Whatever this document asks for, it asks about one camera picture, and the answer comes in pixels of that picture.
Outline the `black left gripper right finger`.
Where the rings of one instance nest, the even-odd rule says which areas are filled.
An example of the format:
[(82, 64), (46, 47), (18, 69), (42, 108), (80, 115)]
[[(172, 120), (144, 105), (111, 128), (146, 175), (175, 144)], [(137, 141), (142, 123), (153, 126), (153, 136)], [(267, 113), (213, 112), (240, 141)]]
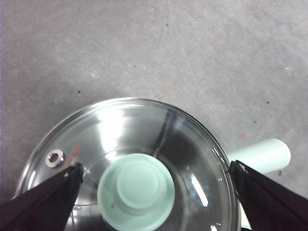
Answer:
[(306, 231), (307, 198), (238, 160), (230, 176), (252, 231)]

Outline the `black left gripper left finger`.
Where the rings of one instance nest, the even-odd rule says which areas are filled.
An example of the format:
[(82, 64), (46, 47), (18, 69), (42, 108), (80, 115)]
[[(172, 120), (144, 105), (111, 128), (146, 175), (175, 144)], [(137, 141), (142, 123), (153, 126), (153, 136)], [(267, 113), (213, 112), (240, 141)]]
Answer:
[(83, 182), (76, 163), (0, 205), (2, 231), (63, 231)]

